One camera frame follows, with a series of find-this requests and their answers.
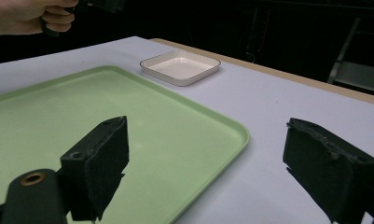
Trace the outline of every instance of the small white tray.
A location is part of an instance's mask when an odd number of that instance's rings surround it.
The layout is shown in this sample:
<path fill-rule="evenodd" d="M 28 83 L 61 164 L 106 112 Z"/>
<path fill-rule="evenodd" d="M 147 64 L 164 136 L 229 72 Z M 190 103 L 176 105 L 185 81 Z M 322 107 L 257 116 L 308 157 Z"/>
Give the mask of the small white tray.
<path fill-rule="evenodd" d="M 143 71 L 175 86 L 187 86 L 218 70 L 220 61 L 175 50 L 140 62 Z"/>

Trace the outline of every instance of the hand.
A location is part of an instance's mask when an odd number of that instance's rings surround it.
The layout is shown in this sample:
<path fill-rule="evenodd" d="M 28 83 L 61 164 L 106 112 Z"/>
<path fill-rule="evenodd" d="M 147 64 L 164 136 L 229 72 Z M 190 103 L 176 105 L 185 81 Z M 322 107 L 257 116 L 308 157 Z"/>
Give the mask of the hand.
<path fill-rule="evenodd" d="M 74 14 L 64 10 L 78 0 L 0 0 L 0 35 L 42 33 L 41 20 L 56 32 L 71 28 Z"/>

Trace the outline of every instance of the green tray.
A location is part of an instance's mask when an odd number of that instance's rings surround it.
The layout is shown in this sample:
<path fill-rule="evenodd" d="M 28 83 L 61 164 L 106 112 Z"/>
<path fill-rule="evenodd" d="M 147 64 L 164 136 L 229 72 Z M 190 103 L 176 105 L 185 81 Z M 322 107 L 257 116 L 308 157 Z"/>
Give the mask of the green tray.
<path fill-rule="evenodd" d="M 0 95 L 0 203 L 14 178 L 59 170 L 64 152 L 118 116 L 128 118 L 130 163 L 101 223 L 174 222 L 250 137 L 241 123 L 152 81 L 93 68 Z"/>

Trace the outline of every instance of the dark background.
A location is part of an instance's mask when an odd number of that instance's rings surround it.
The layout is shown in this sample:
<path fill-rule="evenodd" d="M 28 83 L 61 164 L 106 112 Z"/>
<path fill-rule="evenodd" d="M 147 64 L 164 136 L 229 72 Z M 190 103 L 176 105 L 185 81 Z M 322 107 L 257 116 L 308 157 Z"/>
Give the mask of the dark background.
<path fill-rule="evenodd" d="M 355 18 L 361 22 L 344 60 L 374 66 L 374 1 L 146 1 L 123 10 L 75 12 L 58 37 L 0 36 L 0 63 L 137 35 L 326 82 Z"/>

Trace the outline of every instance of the white table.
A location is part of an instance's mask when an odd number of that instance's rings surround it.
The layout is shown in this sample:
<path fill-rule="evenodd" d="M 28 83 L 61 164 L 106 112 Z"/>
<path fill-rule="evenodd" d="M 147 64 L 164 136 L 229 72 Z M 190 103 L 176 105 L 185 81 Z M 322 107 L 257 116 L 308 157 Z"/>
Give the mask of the white table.
<path fill-rule="evenodd" d="M 176 48 L 219 59 L 218 72 L 176 87 L 142 72 L 140 61 Z M 374 157 L 374 96 L 244 63 L 165 40 L 137 36 L 84 49 L 0 63 L 0 93 L 100 65 L 151 79 L 244 124 L 245 151 L 177 223 L 329 223 L 326 214 L 286 170 L 286 123 L 321 125 Z M 364 223 L 371 223 L 366 215 Z"/>

